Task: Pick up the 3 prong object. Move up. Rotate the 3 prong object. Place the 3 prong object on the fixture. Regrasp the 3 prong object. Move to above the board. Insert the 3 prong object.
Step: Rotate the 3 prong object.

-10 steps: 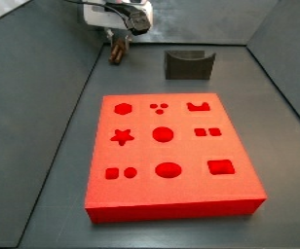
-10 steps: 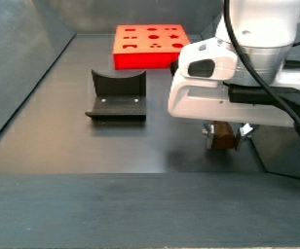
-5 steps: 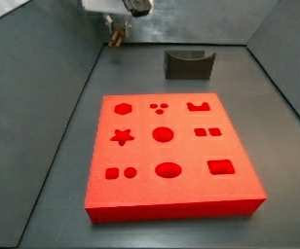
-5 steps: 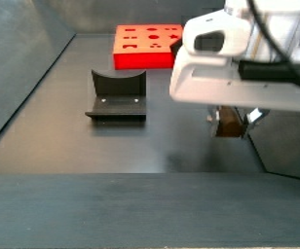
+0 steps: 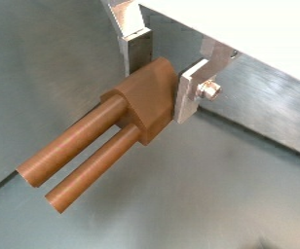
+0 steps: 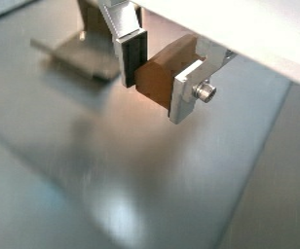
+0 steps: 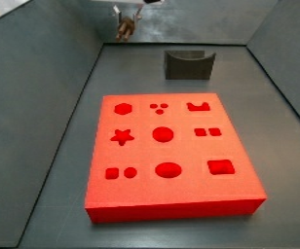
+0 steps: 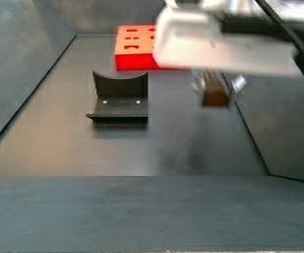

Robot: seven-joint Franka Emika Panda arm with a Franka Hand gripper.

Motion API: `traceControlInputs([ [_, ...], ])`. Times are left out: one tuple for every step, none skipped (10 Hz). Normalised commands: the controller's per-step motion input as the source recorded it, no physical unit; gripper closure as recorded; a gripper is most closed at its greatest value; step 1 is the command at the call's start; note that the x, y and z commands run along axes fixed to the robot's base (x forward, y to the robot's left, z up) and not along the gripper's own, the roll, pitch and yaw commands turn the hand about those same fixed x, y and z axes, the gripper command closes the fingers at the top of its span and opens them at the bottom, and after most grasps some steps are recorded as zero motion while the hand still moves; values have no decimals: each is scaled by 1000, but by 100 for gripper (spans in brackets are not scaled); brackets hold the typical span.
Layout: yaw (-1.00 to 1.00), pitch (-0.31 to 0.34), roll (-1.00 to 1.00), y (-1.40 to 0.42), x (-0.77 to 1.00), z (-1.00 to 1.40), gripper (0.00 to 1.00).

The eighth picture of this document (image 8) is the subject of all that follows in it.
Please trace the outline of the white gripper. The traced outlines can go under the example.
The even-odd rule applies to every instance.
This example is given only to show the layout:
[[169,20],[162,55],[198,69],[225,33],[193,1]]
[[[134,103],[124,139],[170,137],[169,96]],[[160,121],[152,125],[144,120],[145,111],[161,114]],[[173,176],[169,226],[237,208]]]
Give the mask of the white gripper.
[[[164,0],[153,58],[160,66],[261,75],[304,74],[304,0]],[[248,87],[240,75],[230,97]],[[193,91],[206,83],[192,71]]]

